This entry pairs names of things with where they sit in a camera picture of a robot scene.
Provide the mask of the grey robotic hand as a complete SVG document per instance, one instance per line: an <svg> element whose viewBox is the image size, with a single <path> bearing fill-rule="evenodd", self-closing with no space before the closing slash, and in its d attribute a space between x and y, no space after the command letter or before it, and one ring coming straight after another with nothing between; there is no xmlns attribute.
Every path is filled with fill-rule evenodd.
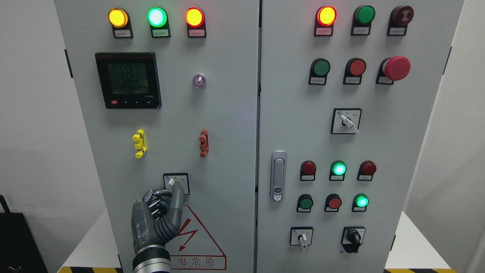
<svg viewBox="0 0 485 273"><path fill-rule="evenodd" d="M184 189L179 182L170 181L170 190L149 190L142 200L136 200L132 206L131 226L133 247L139 254L145 248L152 245L165 247L165 244L176 237L181 227L182 211L184 203ZM171 200L163 207L167 213L159 218L152 215L151 207L157 203L157 197L167 196Z"/></svg>

